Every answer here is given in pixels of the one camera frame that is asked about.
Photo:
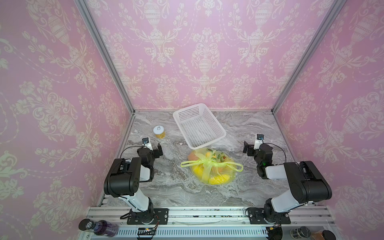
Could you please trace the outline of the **yellow-green plastic bag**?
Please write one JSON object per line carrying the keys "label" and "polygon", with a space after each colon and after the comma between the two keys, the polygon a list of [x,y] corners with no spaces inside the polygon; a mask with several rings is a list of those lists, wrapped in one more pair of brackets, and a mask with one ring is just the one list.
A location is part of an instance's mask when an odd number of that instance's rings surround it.
{"label": "yellow-green plastic bag", "polygon": [[207,185],[228,184],[244,169],[225,152],[212,148],[193,150],[181,167],[190,168],[197,179]]}

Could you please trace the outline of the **white plastic basket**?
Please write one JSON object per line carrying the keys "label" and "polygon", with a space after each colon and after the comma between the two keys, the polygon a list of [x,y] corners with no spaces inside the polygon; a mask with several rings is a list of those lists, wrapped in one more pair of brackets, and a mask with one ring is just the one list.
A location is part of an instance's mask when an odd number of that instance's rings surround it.
{"label": "white plastic basket", "polygon": [[203,103],[177,110],[173,117],[192,150],[208,147],[227,135],[226,130]]}

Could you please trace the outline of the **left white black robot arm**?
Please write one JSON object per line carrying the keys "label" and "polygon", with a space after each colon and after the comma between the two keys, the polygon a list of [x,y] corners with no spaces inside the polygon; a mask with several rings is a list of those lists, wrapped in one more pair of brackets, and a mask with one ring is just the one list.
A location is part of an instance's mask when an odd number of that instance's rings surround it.
{"label": "left white black robot arm", "polygon": [[162,146],[153,150],[149,144],[138,149],[138,156],[132,159],[114,159],[104,182],[104,193],[118,198],[130,206],[128,213],[120,216],[128,225],[158,225],[152,200],[140,189],[140,183],[154,179],[154,162],[163,155]]}

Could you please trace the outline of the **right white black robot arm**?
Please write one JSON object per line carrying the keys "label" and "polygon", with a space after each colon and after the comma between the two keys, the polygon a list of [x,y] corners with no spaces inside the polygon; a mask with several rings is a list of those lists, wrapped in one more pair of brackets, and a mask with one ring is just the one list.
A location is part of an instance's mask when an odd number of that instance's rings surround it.
{"label": "right white black robot arm", "polygon": [[321,202],[332,197],[332,189],[312,161],[273,164],[273,148],[260,143],[244,142],[243,153],[253,157],[257,173],[264,180],[287,180],[289,189],[267,199],[262,209],[263,221],[268,224],[290,224],[289,212],[309,202]]}

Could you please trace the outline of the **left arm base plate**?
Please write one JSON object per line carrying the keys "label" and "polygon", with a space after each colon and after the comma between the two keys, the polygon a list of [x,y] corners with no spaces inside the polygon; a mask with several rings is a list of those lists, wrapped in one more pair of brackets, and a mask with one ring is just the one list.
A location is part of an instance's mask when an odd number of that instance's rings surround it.
{"label": "left arm base plate", "polygon": [[146,212],[134,212],[130,210],[127,217],[128,225],[167,225],[169,209],[156,208]]}

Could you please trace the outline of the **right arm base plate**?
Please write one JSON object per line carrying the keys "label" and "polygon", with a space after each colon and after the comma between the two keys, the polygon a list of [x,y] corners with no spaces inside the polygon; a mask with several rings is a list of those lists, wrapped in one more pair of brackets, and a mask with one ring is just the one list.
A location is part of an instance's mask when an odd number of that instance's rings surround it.
{"label": "right arm base plate", "polygon": [[275,213],[272,210],[265,211],[263,208],[249,207],[245,210],[251,225],[289,225],[291,219],[288,213]]}

